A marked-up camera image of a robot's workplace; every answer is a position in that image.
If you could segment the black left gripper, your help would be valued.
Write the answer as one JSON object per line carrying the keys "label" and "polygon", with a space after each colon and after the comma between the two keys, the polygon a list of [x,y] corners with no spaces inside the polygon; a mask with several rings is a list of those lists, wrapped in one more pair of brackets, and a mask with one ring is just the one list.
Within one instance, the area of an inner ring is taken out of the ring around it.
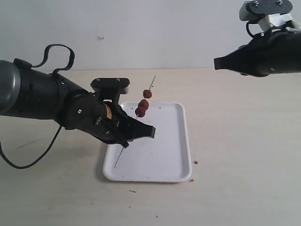
{"label": "black left gripper", "polygon": [[63,102],[63,127],[81,130],[106,144],[120,144],[148,137],[154,138],[156,128],[129,117],[118,104],[100,101],[83,89],[66,93]]}

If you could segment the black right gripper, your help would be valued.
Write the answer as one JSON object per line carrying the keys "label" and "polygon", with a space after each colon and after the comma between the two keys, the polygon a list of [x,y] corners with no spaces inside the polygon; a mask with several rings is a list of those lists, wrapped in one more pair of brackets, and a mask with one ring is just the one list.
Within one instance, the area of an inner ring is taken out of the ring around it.
{"label": "black right gripper", "polygon": [[215,70],[229,70],[241,75],[266,77],[270,74],[301,71],[301,34],[277,32],[258,38],[246,46],[214,59]]}

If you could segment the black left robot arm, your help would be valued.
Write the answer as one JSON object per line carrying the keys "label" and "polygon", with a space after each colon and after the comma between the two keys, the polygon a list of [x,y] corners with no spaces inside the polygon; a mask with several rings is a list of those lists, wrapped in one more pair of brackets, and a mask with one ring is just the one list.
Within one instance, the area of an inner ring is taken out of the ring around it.
{"label": "black left robot arm", "polygon": [[87,91],[62,75],[33,70],[24,63],[0,63],[0,113],[3,116],[54,120],[106,144],[127,147],[155,137],[155,128],[129,116],[119,105],[128,78],[96,78]]}

